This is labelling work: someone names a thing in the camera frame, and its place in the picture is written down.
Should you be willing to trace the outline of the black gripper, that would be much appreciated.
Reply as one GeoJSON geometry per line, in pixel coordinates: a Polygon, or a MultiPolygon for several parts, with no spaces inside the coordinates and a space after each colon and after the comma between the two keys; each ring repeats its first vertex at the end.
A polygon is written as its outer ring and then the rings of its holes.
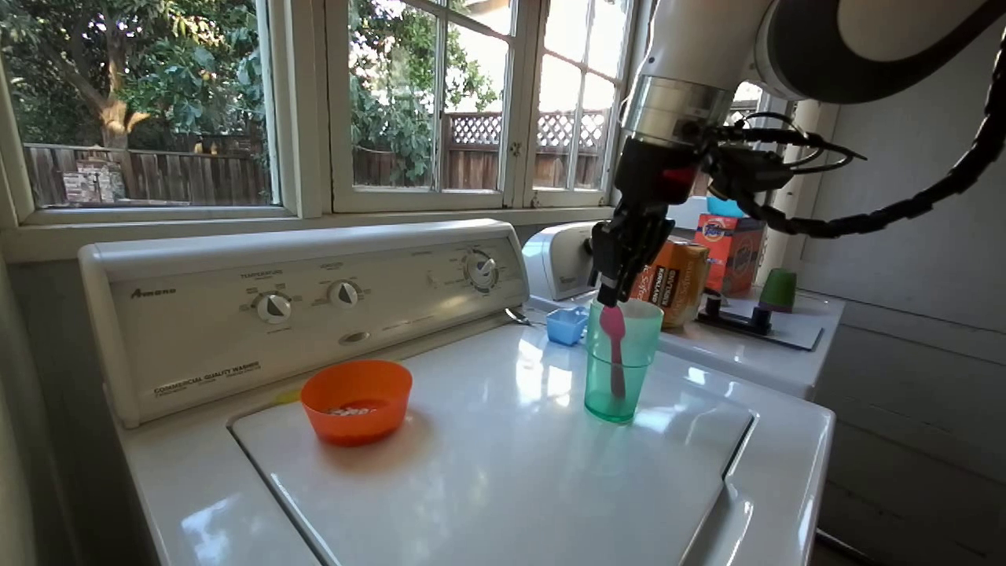
{"type": "Polygon", "coordinates": [[[636,276],[655,261],[672,229],[667,208],[688,197],[698,165],[703,154],[688,146],[663,147],[640,138],[624,146],[616,167],[624,197],[615,218],[593,229],[601,306],[628,300],[636,276]]]}

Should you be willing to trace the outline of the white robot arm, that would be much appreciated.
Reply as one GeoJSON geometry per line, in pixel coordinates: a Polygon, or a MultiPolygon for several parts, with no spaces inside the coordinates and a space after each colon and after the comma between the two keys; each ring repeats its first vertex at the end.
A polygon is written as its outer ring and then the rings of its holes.
{"type": "Polygon", "coordinates": [[[727,111],[747,81],[821,103],[900,96],[1004,17],[1006,0],[655,0],[647,50],[621,117],[621,204],[593,232],[599,303],[628,300],[670,237],[667,211],[703,174],[749,218],[811,239],[879,232],[973,188],[1004,152],[1004,80],[989,87],[974,141],[944,181],[837,220],[791,218],[761,196],[803,174],[780,159],[785,146],[823,152],[837,167],[855,154],[797,125],[733,125],[727,111]]]}

